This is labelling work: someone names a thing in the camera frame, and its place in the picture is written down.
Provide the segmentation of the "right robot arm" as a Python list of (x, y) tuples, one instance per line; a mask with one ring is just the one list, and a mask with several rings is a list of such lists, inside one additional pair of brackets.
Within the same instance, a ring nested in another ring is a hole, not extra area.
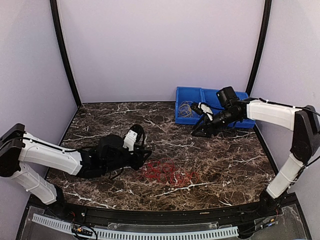
[(266, 217), (312, 164), (310, 159), (320, 147), (319, 113), (311, 105), (300, 107), (252, 97), (240, 99), (231, 86), (219, 90), (216, 96), (222, 106), (218, 113), (213, 113), (212, 107), (205, 102), (191, 104), (190, 108), (200, 116), (192, 136), (210, 138), (216, 136), (221, 128), (246, 119), (270, 123), (293, 133), (288, 159), (261, 192), (255, 205), (255, 213)]

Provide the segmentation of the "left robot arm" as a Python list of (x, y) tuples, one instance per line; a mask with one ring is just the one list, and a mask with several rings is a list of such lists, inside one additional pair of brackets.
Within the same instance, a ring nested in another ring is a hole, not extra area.
[(30, 167), (31, 163), (63, 171), (81, 179), (94, 179), (130, 167), (139, 170), (152, 151), (145, 148), (146, 133), (134, 124), (125, 137), (109, 134), (95, 146), (66, 148), (43, 141), (15, 124), (0, 137), (0, 175), (20, 184), (50, 206), (60, 218), (71, 213), (62, 190), (43, 179)]

